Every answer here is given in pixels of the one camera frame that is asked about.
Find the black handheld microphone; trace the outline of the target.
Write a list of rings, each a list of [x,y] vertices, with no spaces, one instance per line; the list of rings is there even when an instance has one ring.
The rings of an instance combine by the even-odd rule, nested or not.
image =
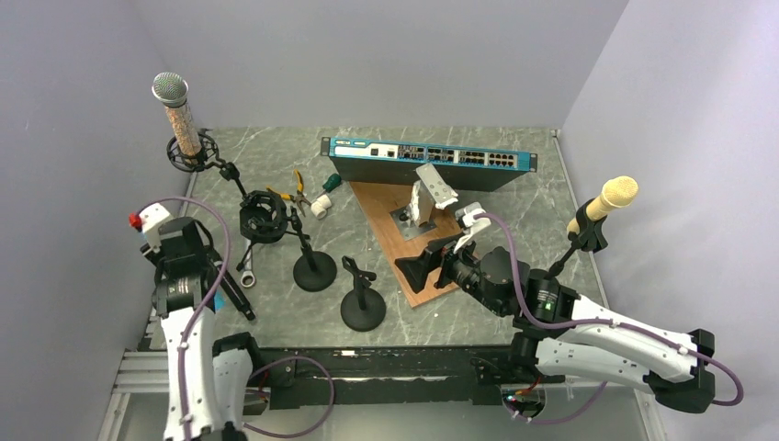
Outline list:
[[[227,266],[224,263],[224,259],[219,253],[216,252],[212,253],[209,259],[217,270],[225,270],[220,287],[227,295],[234,308],[240,314],[242,314],[247,321],[254,321],[256,316],[254,314],[254,310],[252,309],[251,303],[243,293],[243,289],[240,284],[234,279],[230,271],[227,269]]]

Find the blue foam microphone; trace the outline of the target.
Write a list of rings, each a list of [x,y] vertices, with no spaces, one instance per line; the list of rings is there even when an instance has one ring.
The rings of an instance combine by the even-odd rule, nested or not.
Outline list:
[[[213,310],[215,312],[218,312],[221,308],[223,308],[225,306],[226,300],[225,300],[224,295],[223,295],[223,293],[221,291],[217,291],[214,294],[214,296],[212,298],[212,303],[213,303]]]

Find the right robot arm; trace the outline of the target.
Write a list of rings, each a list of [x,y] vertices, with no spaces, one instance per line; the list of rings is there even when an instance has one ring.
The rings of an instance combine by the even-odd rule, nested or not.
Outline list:
[[[706,369],[714,336],[658,330],[561,285],[542,269],[512,258],[503,247],[477,257],[474,244],[456,249],[454,238],[430,242],[415,257],[396,259],[412,291],[431,273],[436,286],[455,284],[516,332],[496,377],[505,383],[575,376],[608,381],[651,394],[668,408],[703,413],[716,382]]]

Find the clip desk mic stand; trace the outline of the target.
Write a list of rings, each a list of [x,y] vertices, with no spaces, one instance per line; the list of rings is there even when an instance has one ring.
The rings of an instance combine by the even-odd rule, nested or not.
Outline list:
[[[353,331],[375,330],[386,318],[386,301],[371,285],[377,279],[372,271],[360,269],[350,256],[342,257],[344,269],[353,277],[353,287],[344,296],[340,314],[344,324]]]

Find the shock mount desk stand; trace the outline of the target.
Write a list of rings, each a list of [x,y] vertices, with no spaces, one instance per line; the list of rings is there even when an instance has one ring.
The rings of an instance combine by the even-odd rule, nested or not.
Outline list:
[[[260,190],[248,193],[240,203],[239,226],[241,236],[251,239],[254,245],[277,243],[285,234],[299,239],[301,257],[292,269],[299,288],[318,292],[334,282],[337,268],[333,258],[312,248],[310,236],[303,232],[298,210],[288,208],[279,196]]]

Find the silver mesh glitter microphone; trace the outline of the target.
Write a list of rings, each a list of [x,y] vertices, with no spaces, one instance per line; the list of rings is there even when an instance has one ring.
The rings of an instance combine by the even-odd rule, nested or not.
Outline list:
[[[188,84],[178,73],[162,72],[152,81],[152,94],[165,107],[180,151],[190,161],[201,152],[198,129],[187,102]]]

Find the tripod shock mount stand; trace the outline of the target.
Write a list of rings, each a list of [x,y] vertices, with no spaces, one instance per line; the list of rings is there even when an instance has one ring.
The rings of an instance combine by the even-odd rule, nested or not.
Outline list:
[[[200,150],[189,154],[184,152],[176,137],[171,138],[166,146],[166,156],[170,164],[185,173],[200,173],[210,168],[218,168],[221,177],[226,181],[232,181],[238,187],[242,198],[246,198],[248,192],[241,182],[238,167],[233,162],[220,157],[219,145],[209,135],[209,129],[199,129],[198,139]]]

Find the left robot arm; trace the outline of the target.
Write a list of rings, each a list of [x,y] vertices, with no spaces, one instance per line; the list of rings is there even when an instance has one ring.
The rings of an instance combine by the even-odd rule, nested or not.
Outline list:
[[[224,272],[203,243],[198,222],[169,220],[159,229],[162,253],[155,301],[166,340],[165,440],[244,440],[247,386],[264,373],[247,332],[216,338],[214,296]]]

